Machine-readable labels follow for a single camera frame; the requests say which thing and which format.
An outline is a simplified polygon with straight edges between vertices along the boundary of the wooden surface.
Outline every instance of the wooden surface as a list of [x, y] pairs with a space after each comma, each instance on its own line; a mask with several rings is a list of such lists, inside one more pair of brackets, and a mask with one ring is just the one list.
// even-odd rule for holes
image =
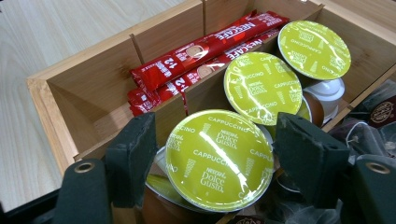
[[[62, 182], [25, 79], [181, 1], [0, 2], [0, 201], [6, 211]], [[313, 2], [396, 44], [394, 1]]]

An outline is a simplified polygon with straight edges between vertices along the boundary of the wooden organizer tray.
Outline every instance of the wooden organizer tray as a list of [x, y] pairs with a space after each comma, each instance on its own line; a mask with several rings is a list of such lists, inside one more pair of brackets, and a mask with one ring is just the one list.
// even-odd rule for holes
[[[52, 152], [63, 172], [83, 158], [102, 158], [106, 147], [133, 117], [127, 92], [135, 88], [129, 70], [165, 52], [221, 29], [249, 11], [273, 10], [292, 21], [322, 23], [339, 34], [351, 52], [343, 80], [346, 93], [329, 131], [371, 91], [396, 73], [396, 46], [326, 9], [299, 0], [187, 0], [164, 13], [49, 67], [27, 79]], [[276, 36], [256, 50], [275, 53]], [[186, 91], [190, 113], [231, 109], [222, 88], [225, 67]], [[154, 109], [157, 140], [186, 117], [180, 96]]]

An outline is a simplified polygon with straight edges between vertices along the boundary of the wooden box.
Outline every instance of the wooden box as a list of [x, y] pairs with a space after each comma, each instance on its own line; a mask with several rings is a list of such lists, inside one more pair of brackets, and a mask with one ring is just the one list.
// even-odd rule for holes
[[[51, 149], [61, 171], [83, 158], [102, 158], [105, 149], [133, 117], [127, 92], [135, 88], [129, 70], [165, 52], [221, 29], [252, 9], [273, 10], [292, 21], [322, 23], [348, 45], [352, 65], [343, 77], [346, 93], [339, 114], [323, 127], [329, 131], [379, 84], [396, 73], [396, 46], [309, 1], [187, 0], [77, 55], [28, 77]], [[275, 52], [276, 36], [256, 50]], [[222, 88], [225, 67], [186, 91], [190, 113], [230, 108]], [[180, 96], [155, 108], [157, 137], [186, 117]]]

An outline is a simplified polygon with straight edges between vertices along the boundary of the coffee stick packet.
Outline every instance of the coffee stick packet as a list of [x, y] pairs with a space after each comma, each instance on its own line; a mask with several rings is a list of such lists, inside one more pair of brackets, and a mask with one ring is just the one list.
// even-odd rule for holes
[[156, 91], [147, 91], [142, 88], [137, 88], [128, 93], [129, 103], [134, 116], [138, 116], [142, 113], [150, 111], [156, 105], [161, 104], [172, 98], [179, 93], [183, 97], [184, 101], [184, 90], [193, 84], [197, 83], [202, 78], [208, 76], [214, 71], [219, 70], [222, 66], [229, 63], [239, 55], [248, 52], [263, 43], [264, 40], [279, 33], [279, 29], [275, 28], [264, 32], [262, 35], [254, 37], [249, 41], [223, 52], [219, 57], [213, 58], [208, 62], [191, 69], [188, 73], [185, 73], [181, 77], [173, 79], [165, 85], [162, 85]]
[[272, 11], [265, 13], [252, 11], [218, 32], [198, 38], [132, 69], [131, 76], [138, 87], [155, 91], [166, 82], [180, 77], [225, 50], [288, 21], [288, 18], [279, 16]]

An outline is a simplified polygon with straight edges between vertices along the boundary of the red coffee packet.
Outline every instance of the red coffee packet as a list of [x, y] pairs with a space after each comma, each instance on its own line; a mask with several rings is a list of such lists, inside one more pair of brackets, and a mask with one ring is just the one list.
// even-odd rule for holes
[[142, 88], [137, 88], [128, 93], [129, 103], [131, 105], [134, 116], [146, 113], [154, 108], [156, 105], [161, 104], [172, 98], [173, 96], [181, 93], [184, 101], [184, 90], [191, 85], [195, 84], [203, 77], [206, 77], [210, 73], [219, 70], [226, 63], [229, 63], [239, 55], [249, 51], [255, 46], [263, 43], [263, 41], [272, 35], [279, 33], [278, 29], [272, 29], [259, 35], [255, 38], [250, 39], [246, 43], [243, 43], [233, 49], [223, 52], [219, 57], [209, 60], [207, 63], [190, 70], [181, 77], [173, 79], [165, 85], [161, 86], [156, 91], [147, 91]]
[[206, 35], [131, 70], [137, 86], [155, 91], [166, 82], [265, 31], [288, 22], [275, 12], [247, 14], [228, 27]]

